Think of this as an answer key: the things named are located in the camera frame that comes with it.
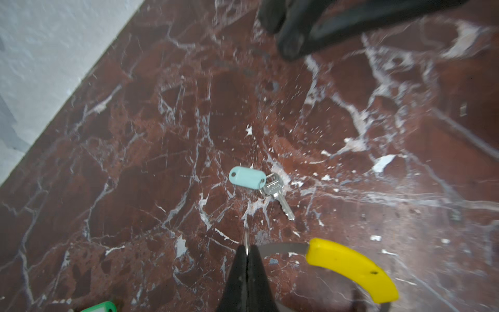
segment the red marble floor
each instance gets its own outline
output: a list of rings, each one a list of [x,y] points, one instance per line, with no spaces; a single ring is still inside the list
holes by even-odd
[[[213,311],[244,223],[365,254],[393,311],[499,309],[499,2],[293,63],[257,7],[145,1],[0,189],[1,311]],[[235,165],[279,173],[296,220]],[[265,263],[288,307],[351,311],[345,278]]]

